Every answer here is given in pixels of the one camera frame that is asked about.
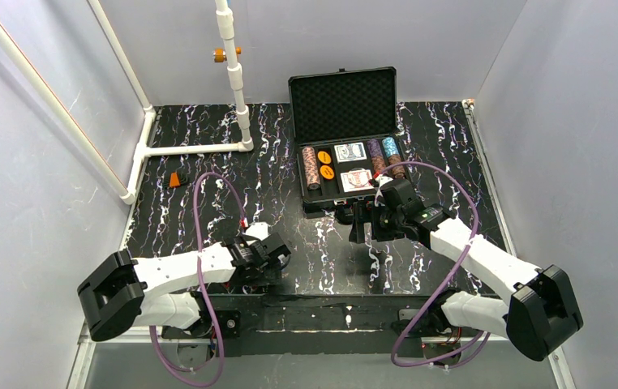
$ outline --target white wall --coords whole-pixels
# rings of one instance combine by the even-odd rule
[[[86,3],[13,3],[0,19],[127,179],[143,114]],[[127,213],[0,50],[0,387],[65,387],[75,289],[118,248]]]
[[[400,100],[479,92],[526,0],[230,0],[245,97],[287,102],[287,80],[395,66]],[[154,105],[233,102],[213,0],[102,2]]]
[[[477,99],[521,258],[573,282],[578,387],[618,387],[618,1],[529,0]]]

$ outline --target open black case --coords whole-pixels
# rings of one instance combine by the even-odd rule
[[[397,150],[404,160],[402,147],[395,137],[397,129],[397,89],[394,67],[366,71],[344,71],[326,75],[303,75],[288,80],[290,105],[294,120],[294,141],[297,145],[297,165],[304,213],[307,217],[324,216],[324,211],[351,204],[355,200],[373,200],[375,189],[345,192],[341,173],[367,169],[374,173],[367,141],[381,141],[389,136],[396,140]],[[366,160],[337,162],[335,145],[363,143]],[[335,172],[331,180],[321,174],[320,188],[309,190],[305,177],[302,150],[313,147],[315,153],[327,152],[329,166]],[[409,172],[405,169],[406,178]]]

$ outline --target black marble surface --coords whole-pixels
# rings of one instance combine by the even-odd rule
[[[262,104],[249,109],[253,152],[153,157],[148,161],[128,230],[127,248],[132,256],[196,250],[193,183],[200,174],[216,171],[233,182],[248,219],[269,223],[293,251],[291,263],[283,271],[283,284],[275,293],[432,293],[452,267],[451,260],[407,240],[372,243],[367,237],[366,245],[350,243],[350,227],[339,225],[330,215],[311,220],[303,217],[301,176],[294,143],[289,139],[290,107]],[[461,103],[400,103],[397,111],[394,130],[404,143],[405,158],[440,166],[465,185],[479,208],[480,233],[504,247]],[[235,120],[234,109],[228,105],[162,107],[157,111],[152,146],[237,142],[241,135]],[[166,178],[174,169],[181,169],[190,185],[169,189]],[[412,175],[425,199],[442,203],[469,224],[470,208],[452,183],[423,169]],[[202,193],[206,246],[235,233],[238,209],[222,182],[209,179]],[[467,291],[490,291],[462,269],[452,284]],[[244,288],[242,292],[261,291]]]

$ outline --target black foam case lid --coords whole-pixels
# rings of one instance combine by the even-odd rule
[[[288,80],[297,145],[391,134],[397,125],[394,67]]]

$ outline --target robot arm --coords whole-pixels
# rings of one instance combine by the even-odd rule
[[[352,242],[364,242],[363,224],[371,222],[372,238],[407,237],[451,260],[458,260],[470,229],[440,205],[425,207],[410,182],[386,176],[376,179],[373,203],[352,204]],[[508,338],[535,361],[543,360],[583,326],[567,274],[552,265],[543,270],[502,251],[477,235],[461,265],[492,288],[500,299],[458,290],[442,293],[429,314],[440,330],[472,327]]]
[[[198,251],[157,258],[131,258],[126,251],[109,256],[78,288],[89,334],[109,340],[133,326],[188,328],[200,308],[188,289],[199,287]],[[290,250],[268,225],[254,223],[245,232],[204,249],[205,282],[262,284],[280,277]]]

